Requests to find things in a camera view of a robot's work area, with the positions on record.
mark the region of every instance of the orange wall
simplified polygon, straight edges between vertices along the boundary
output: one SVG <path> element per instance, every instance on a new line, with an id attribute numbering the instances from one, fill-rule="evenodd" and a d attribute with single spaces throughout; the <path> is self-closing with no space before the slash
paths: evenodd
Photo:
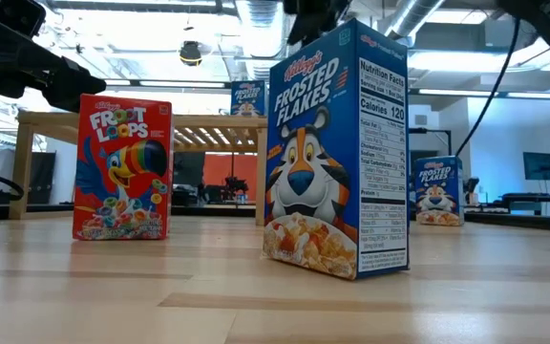
<path id="1" fill-rule="evenodd" d="M 202 173 L 205 185 L 225 185 L 224 178 L 231 175 L 232 156 L 205 155 Z M 235 173 L 240 180 L 247 183 L 247 199 L 256 201 L 256 156 L 235 155 Z"/>

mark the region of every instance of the cereal box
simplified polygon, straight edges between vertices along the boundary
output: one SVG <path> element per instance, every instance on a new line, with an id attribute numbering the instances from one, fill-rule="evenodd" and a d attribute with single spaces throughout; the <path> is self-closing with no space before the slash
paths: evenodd
<path id="1" fill-rule="evenodd" d="M 407 269 L 407 49 L 351 20 L 269 91 L 264 254 L 347 279 Z"/>
<path id="2" fill-rule="evenodd" d="M 82 95 L 74 238 L 163 239 L 171 209 L 171 103 Z"/>
<path id="3" fill-rule="evenodd" d="M 264 80 L 233 81 L 230 115 L 263 116 L 266 101 Z"/>
<path id="4" fill-rule="evenodd" d="M 457 157 L 415 163 L 416 220 L 422 225 L 464 225 L 462 161 Z"/>

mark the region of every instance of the nutrition facts label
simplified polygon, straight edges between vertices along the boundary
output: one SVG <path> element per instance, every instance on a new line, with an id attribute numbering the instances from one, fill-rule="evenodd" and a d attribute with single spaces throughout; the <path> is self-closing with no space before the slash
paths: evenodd
<path id="1" fill-rule="evenodd" d="M 360 58 L 358 270 L 407 265 L 405 77 Z"/>

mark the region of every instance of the toucan sam cartoon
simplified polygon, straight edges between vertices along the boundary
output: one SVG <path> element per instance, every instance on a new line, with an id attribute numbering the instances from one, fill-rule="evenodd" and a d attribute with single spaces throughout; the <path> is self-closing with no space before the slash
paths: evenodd
<path id="1" fill-rule="evenodd" d="M 133 182 L 133 177 L 144 173 L 164 176 L 167 170 L 167 153 L 162 144 L 156 140 L 141 140 L 132 145 L 120 148 L 114 153 L 106 154 L 101 148 L 99 156 L 106 159 L 107 176 L 116 185 L 114 193 L 108 191 L 103 181 L 103 173 L 98 168 L 91 151 L 91 138 L 84 140 L 84 159 L 77 160 L 75 185 L 86 195 L 94 194 L 101 201 L 108 197 L 127 200 L 126 189 Z M 140 197 L 144 204 L 149 204 L 152 191 L 148 189 Z"/>

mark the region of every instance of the light wood table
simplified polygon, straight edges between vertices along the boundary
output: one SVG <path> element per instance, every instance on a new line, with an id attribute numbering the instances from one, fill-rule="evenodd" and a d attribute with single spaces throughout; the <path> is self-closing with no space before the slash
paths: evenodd
<path id="1" fill-rule="evenodd" d="M 264 224 L 266 179 L 266 118 L 212 115 L 174 115 L 174 152 L 257 153 L 256 225 Z M 27 191 L 33 134 L 77 144 L 78 114 L 20 112 L 12 179 L 25 197 L 10 204 L 10 218 L 32 218 L 27 213 Z"/>
<path id="2" fill-rule="evenodd" d="M 413 224 L 411 270 L 355 282 L 261 259 L 253 219 L 71 234 L 0 222 L 0 343 L 550 344 L 550 231 Z"/>

